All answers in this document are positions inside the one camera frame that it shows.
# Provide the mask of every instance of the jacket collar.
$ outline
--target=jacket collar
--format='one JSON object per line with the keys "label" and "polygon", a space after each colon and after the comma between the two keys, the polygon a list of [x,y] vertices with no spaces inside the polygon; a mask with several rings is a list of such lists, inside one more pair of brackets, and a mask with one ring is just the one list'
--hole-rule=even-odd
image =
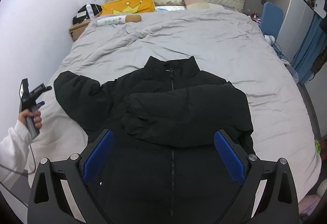
{"label": "jacket collar", "polygon": [[180,77],[181,80],[187,80],[194,77],[200,72],[194,56],[188,59],[160,61],[152,56],[144,66],[146,73],[154,79],[166,79],[167,70],[172,69],[175,77]]}

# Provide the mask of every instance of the wooden nightstand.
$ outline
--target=wooden nightstand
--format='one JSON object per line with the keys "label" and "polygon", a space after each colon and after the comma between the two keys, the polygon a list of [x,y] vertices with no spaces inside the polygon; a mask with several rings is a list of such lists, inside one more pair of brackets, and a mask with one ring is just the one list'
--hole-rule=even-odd
{"label": "wooden nightstand", "polygon": [[76,41],[79,38],[79,36],[84,32],[89,23],[90,19],[86,19],[85,21],[72,25],[69,28],[69,34],[72,37],[73,41]]}

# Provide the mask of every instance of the zipper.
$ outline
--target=zipper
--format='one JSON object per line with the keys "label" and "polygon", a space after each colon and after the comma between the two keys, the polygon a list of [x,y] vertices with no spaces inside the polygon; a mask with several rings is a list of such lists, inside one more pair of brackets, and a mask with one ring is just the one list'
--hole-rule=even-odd
{"label": "zipper", "polygon": [[166,70],[170,73],[170,80],[171,80],[171,90],[174,90],[174,75],[173,75],[173,69],[169,68],[169,70]]}
{"label": "zipper", "polygon": [[171,150],[171,208],[170,208],[170,217],[173,217],[173,204],[174,204],[174,178],[175,178],[175,151]]}

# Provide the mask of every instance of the white sleeve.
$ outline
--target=white sleeve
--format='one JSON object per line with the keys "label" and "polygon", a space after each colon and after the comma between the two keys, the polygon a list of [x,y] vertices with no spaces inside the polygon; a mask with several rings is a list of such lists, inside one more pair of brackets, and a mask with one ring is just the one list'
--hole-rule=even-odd
{"label": "white sleeve", "polygon": [[[0,142],[0,164],[14,171],[23,172],[31,142],[28,129],[17,120],[15,127],[9,128],[8,135]],[[0,166],[0,181],[8,189],[14,185],[19,176]]]}

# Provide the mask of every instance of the bed sheet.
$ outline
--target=bed sheet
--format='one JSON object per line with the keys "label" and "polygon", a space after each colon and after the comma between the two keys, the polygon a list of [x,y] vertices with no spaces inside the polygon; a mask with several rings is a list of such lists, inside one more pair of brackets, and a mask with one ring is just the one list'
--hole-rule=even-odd
{"label": "bed sheet", "polygon": [[[289,161],[300,201],[317,181],[321,159],[300,92],[258,25],[246,15],[225,9],[141,16],[141,22],[123,25],[97,27],[92,21],[49,85],[66,70],[103,84],[142,68],[149,56],[160,60],[194,56],[201,70],[231,81],[246,94],[256,154],[263,160],[285,157]],[[36,163],[43,157],[57,161],[81,153],[87,143],[83,129],[63,111],[53,90],[43,100],[43,128],[32,144]],[[27,169],[33,168],[29,155]],[[262,182],[255,208],[263,189]]]}

